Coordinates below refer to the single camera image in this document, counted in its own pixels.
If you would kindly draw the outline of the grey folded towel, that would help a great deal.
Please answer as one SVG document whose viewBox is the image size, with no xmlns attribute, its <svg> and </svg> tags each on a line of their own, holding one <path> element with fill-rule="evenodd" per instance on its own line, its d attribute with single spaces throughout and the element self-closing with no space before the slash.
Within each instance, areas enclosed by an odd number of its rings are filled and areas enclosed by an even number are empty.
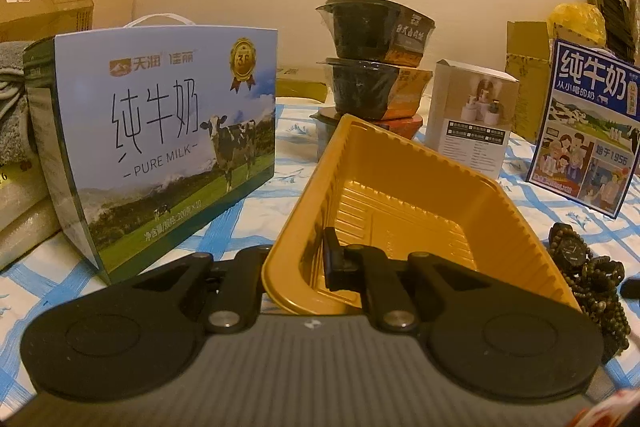
<svg viewBox="0 0 640 427">
<path fill-rule="evenodd" d="M 23 64 L 30 41 L 1 43 L 1 165 L 19 164 L 36 155 Z"/>
</svg>

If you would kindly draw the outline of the small cardboard box back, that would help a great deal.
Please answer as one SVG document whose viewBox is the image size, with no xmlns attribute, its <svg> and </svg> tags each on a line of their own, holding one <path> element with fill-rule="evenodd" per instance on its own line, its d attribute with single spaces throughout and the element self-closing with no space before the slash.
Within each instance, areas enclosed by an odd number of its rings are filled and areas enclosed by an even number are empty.
<svg viewBox="0 0 640 427">
<path fill-rule="evenodd" d="M 282 66 L 277 69 L 278 98 L 306 98 L 324 103 L 329 94 L 326 74 L 320 66 Z"/>
</svg>

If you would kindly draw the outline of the large pure milk carton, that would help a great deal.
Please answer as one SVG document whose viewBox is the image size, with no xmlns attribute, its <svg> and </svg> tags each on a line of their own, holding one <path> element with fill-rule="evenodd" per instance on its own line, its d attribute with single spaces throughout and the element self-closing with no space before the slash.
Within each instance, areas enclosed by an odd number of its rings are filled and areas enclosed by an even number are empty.
<svg viewBox="0 0 640 427">
<path fill-rule="evenodd" d="M 40 165 L 66 237 L 115 283 L 274 173 L 277 31 L 143 17 L 23 54 Z"/>
</svg>

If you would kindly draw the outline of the blue checked table cloth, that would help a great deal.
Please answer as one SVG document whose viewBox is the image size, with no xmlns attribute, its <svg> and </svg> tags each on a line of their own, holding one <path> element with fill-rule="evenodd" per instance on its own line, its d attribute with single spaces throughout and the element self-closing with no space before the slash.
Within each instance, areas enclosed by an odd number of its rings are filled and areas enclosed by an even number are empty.
<svg viewBox="0 0 640 427">
<path fill-rule="evenodd" d="M 160 262 L 207 251 L 228 259 L 239 249 L 273 242 L 302 193 L 317 162 L 317 132 L 307 104 L 277 107 L 274 177 L 207 223 Z M 627 277 L 639 275 L 639 183 L 629 187 L 616 219 L 577 205 L 526 182 L 533 145 L 512 135 L 498 182 L 541 238 L 555 222 L 571 225 L 593 254 L 622 262 Z M 60 303 L 97 291 L 103 282 L 84 258 L 58 233 L 1 273 L 1 415 L 10 416 L 34 394 L 20 357 L 26 326 Z"/>
</svg>

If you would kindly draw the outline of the brown cardboard box right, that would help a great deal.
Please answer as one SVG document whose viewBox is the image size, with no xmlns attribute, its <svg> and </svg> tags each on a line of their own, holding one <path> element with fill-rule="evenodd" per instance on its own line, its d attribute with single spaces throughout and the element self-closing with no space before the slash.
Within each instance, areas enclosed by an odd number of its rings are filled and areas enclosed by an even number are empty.
<svg viewBox="0 0 640 427">
<path fill-rule="evenodd" d="M 513 129 L 529 143 L 539 139 L 551 74 L 551 46 L 545 22 L 506 23 L 506 67 L 518 80 Z"/>
</svg>

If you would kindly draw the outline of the lower rice bag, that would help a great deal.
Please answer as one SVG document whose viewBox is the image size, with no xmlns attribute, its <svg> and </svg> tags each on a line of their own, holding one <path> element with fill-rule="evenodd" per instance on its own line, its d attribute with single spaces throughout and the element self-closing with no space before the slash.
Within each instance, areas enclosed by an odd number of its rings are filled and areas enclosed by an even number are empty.
<svg viewBox="0 0 640 427">
<path fill-rule="evenodd" d="M 0 267 L 10 265 L 60 230 L 50 197 L 37 202 L 1 230 Z"/>
</svg>

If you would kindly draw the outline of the brown cardboard box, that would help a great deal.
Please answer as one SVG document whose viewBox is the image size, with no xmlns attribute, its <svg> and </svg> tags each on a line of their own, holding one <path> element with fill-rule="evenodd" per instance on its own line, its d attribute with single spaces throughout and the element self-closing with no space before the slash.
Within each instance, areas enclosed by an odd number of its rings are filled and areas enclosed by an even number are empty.
<svg viewBox="0 0 640 427">
<path fill-rule="evenodd" d="M 37 41 L 91 30 L 92 0 L 1 0 L 1 41 Z"/>
<path fill-rule="evenodd" d="M 545 22 L 506 23 L 506 67 L 518 80 L 513 129 L 529 143 L 539 139 L 551 74 L 551 46 Z"/>
</svg>

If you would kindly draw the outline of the orange plastic tray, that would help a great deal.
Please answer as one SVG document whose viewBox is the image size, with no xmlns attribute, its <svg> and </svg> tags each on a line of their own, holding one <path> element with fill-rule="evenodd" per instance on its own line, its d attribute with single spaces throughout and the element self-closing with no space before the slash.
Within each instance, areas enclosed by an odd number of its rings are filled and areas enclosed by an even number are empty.
<svg viewBox="0 0 640 427">
<path fill-rule="evenodd" d="M 262 266 L 267 295 L 294 314 L 357 313 L 353 291 L 329 291 L 323 232 L 390 259 L 429 253 L 576 307 L 534 230 L 500 185 L 354 116 L 341 119 Z"/>
</svg>

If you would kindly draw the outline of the blue cartoon milk carton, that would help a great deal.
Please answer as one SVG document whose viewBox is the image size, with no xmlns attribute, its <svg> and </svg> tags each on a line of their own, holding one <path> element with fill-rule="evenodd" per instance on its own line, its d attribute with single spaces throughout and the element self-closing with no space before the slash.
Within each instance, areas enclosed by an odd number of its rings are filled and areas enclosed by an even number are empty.
<svg viewBox="0 0 640 427">
<path fill-rule="evenodd" d="M 639 162 L 639 69 L 555 40 L 527 181 L 615 218 Z"/>
</svg>

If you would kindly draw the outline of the brown cardboard box left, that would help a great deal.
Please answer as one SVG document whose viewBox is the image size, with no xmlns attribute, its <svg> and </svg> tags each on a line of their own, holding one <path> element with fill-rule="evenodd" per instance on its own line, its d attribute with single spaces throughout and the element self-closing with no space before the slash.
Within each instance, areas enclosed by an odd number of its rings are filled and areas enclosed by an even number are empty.
<svg viewBox="0 0 640 427">
<path fill-rule="evenodd" d="M 91 30 L 92 0 L 1 0 L 1 41 L 37 41 Z"/>
</svg>

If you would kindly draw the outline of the yellow plastic bag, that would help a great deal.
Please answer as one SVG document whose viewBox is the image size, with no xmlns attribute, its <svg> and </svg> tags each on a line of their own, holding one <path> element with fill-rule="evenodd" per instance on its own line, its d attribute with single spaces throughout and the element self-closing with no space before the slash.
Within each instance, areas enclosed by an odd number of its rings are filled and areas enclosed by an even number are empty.
<svg viewBox="0 0 640 427">
<path fill-rule="evenodd" d="M 600 10 L 586 2 L 558 4 L 547 17 L 548 34 L 585 46 L 604 48 L 605 19 Z"/>
</svg>

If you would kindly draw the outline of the black wrist watch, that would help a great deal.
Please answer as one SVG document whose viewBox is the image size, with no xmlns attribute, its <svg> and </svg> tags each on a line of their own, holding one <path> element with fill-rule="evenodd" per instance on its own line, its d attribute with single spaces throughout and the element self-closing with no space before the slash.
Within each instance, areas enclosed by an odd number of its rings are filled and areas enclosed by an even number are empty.
<svg viewBox="0 0 640 427">
<path fill-rule="evenodd" d="M 573 291 L 615 293 L 625 278 L 622 262 L 596 256 L 570 225 L 556 222 L 549 231 L 549 254 Z"/>
</svg>

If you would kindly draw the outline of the white rice bag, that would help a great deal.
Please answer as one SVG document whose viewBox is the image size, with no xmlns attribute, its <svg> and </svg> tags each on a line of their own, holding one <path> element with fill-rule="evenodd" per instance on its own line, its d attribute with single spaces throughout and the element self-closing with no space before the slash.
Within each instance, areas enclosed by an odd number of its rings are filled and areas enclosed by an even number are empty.
<svg viewBox="0 0 640 427">
<path fill-rule="evenodd" d="M 1 167 L 0 229 L 49 195 L 39 161 L 24 160 Z"/>
</svg>

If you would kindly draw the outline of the white product box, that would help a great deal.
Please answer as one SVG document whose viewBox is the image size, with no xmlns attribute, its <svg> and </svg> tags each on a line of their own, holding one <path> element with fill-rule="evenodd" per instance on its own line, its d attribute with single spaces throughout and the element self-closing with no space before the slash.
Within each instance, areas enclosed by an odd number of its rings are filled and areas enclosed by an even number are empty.
<svg viewBox="0 0 640 427">
<path fill-rule="evenodd" d="M 426 147 L 498 178 L 520 83 L 500 70 L 440 60 L 425 130 Z"/>
</svg>

